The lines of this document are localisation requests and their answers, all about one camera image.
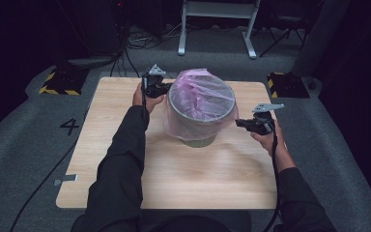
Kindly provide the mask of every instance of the person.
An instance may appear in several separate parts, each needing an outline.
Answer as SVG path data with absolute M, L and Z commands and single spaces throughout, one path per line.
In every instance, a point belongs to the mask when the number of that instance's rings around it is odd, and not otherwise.
M 97 180 L 89 188 L 85 213 L 74 222 L 71 232 L 142 231 L 141 176 L 144 170 L 145 131 L 150 114 L 164 96 L 146 97 L 143 105 L 141 84 L 133 94 L 132 106 L 113 136 L 106 156 L 99 164 Z M 277 135 L 276 165 L 280 183 L 279 231 L 335 231 L 324 208 L 302 178 L 285 147 L 281 127 L 275 121 Z M 273 136 L 251 134 L 271 155 Z M 229 232 L 221 221 L 208 217 L 174 217 L 162 221 L 153 232 L 215 231 Z

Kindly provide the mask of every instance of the controller cable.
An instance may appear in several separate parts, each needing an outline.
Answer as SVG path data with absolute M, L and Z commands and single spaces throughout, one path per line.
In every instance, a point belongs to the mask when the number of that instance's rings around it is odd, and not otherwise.
M 273 125 L 270 125 L 272 127 L 273 131 L 273 142 L 272 142 L 272 152 L 271 152 L 271 159 L 272 159 L 272 167 L 273 167 L 273 174 L 275 176 L 275 183 L 276 183 L 276 206 L 273 211 L 273 216 L 270 222 L 268 223 L 267 227 L 264 229 L 264 232 L 267 232 L 270 230 L 271 226 L 276 220 L 276 217 L 278 216 L 279 212 L 279 205 L 280 205 L 280 196 L 279 196 L 279 174 L 278 174 L 278 168 L 276 166 L 276 146 L 278 145 L 278 137 L 276 136 L 275 127 Z
M 86 121 L 87 113 L 89 112 L 89 108 L 86 109 L 86 112 L 84 114 L 83 121 Z M 71 150 L 74 148 L 74 146 L 77 144 L 78 137 L 74 140 L 68 151 L 58 160 L 58 162 L 52 167 L 52 169 L 47 173 L 47 175 L 43 178 L 41 183 L 35 188 L 35 190 L 30 194 L 28 199 L 23 203 L 22 208 L 17 212 L 16 217 L 14 218 L 14 222 L 12 223 L 10 232 L 14 231 L 14 227 L 16 226 L 17 222 L 20 219 L 20 216 L 22 215 L 23 211 L 26 209 L 26 206 L 28 206 L 29 202 L 32 200 L 32 198 L 38 193 L 38 191 L 41 189 L 41 187 L 46 183 L 47 179 L 53 174 L 53 172 L 58 168 L 58 166 L 65 160 L 65 158 L 68 156 L 68 154 L 71 152 Z

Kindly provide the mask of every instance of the number 4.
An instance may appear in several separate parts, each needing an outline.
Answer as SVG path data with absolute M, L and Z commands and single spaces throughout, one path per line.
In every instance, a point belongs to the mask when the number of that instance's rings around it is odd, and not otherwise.
M 69 128 L 69 133 L 68 133 L 68 135 L 71 135 L 71 131 L 73 131 L 73 129 L 79 127 L 79 126 L 75 126 L 75 125 L 74 125 L 75 123 L 76 123 L 76 120 L 72 118 L 72 119 L 68 120 L 68 122 L 62 124 L 62 125 L 60 126 L 60 128 Z

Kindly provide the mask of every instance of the person's right hand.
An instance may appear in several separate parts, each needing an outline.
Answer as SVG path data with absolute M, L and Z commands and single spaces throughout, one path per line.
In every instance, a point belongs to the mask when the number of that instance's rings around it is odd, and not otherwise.
M 282 129 L 278 124 L 278 121 L 276 121 L 276 120 L 273 120 L 273 121 L 275 123 L 275 131 L 276 131 L 276 136 L 278 138 L 278 145 L 276 147 L 276 151 L 277 151 L 276 153 L 278 153 L 278 152 L 281 152 L 281 150 L 282 151 L 286 150 L 285 139 L 284 139 L 284 135 L 282 133 Z M 261 134 L 256 133 L 256 132 L 252 132 L 251 137 L 254 138 L 255 140 L 257 140 L 259 143 L 261 143 L 263 148 L 265 150 L 267 150 L 267 152 L 268 152 L 268 154 L 270 154 L 270 156 L 272 155 L 273 132 L 270 133 L 270 134 L 266 134 L 266 135 L 261 135 Z
M 296 165 L 289 154 L 288 149 L 285 147 L 285 139 L 281 127 L 276 120 L 273 121 L 275 123 L 275 132 L 278 139 L 278 144 L 275 150 L 276 166 L 278 172 L 281 172 L 286 168 L 296 167 Z M 268 151 L 268 154 L 272 157 L 273 133 L 261 135 L 253 132 L 251 137 L 260 142 L 263 148 L 265 148 L 265 150 Z

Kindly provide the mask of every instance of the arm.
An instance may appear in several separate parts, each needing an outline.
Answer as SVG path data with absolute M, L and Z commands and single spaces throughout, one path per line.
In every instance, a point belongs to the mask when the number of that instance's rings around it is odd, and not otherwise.
M 325 209 L 303 179 L 285 147 L 282 129 L 277 121 L 275 121 L 275 131 L 278 139 L 275 160 L 279 173 L 280 212 L 283 231 L 336 231 Z M 272 155 L 272 134 L 252 133 L 251 136 L 261 143 L 270 156 Z
M 136 231 L 143 200 L 145 130 L 149 113 L 163 97 L 147 99 L 142 106 L 140 84 L 133 106 L 113 136 L 112 144 L 98 167 L 97 180 L 89 188 L 87 209 L 71 231 Z

